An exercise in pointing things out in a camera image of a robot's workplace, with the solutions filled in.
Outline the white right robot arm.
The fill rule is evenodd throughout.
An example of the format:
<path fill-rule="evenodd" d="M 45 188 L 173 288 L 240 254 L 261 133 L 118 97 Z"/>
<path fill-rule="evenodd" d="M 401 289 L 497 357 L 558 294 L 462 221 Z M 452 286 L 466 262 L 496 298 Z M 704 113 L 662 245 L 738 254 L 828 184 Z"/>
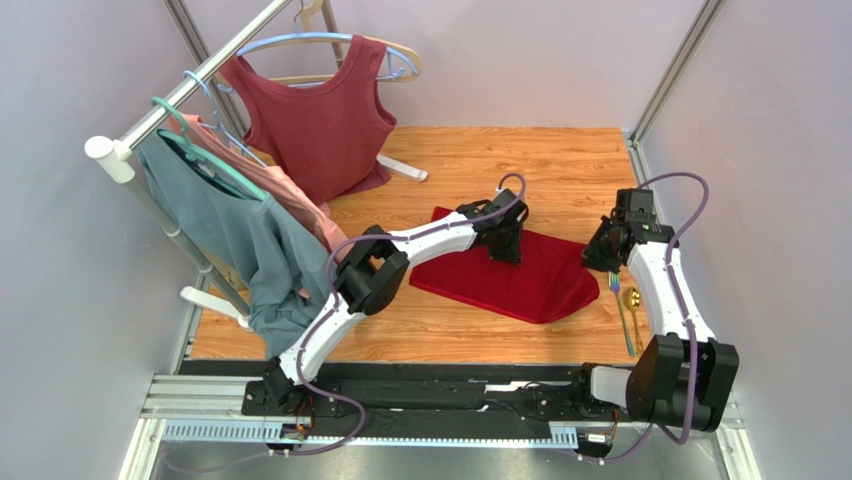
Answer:
<path fill-rule="evenodd" d="M 680 238 L 709 200 L 707 182 L 693 178 L 701 201 L 681 227 L 659 222 L 647 183 L 620 189 L 581 255 L 591 270 L 629 271 L 652 333 L 631 369 L 584 365 L 586 395 L 625 408 L 631 420 L 657 426 L 679 444 L 719 427 L 740 366 L 736 347 L 720 342 L 701 316 L 682 270 Z"/>

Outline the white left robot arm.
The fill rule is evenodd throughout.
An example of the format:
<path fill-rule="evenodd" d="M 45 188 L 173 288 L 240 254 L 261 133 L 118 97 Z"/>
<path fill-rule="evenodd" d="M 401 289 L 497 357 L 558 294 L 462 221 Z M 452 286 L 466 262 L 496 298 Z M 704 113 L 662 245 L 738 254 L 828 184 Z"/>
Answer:
<path fill-rule="evenodd" d="M 527 182 L 519 173 L 504 175 L 492 200 L 465 204 L 447 216 L 408 230 L 373 226 L 347 240 L 352 249 L 337 265 L 327 264 L 330 294 L 308 329 L 285 352 L 269 360 L 262 373 L 266 395 L 283 404 L 308 388 L 320 367 L 359 322 L 395 299 L 414 267 L 445 255 L 476 248 L 506 250 L 526 219 Z"/>

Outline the red cloth napkin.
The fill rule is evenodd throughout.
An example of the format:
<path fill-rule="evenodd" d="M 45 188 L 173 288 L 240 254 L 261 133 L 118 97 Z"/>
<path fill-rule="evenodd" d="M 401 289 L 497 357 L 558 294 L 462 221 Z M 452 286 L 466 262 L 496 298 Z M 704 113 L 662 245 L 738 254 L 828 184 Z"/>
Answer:
<path fill-rule="evenodd" d="M 474 248 L 414 267 L 409 283 L 421 290 L 531 324 L 548 324 L 598 299 L 596 278 L 582 265 L 580 243 L 524 231 L 521 263 Z"/>

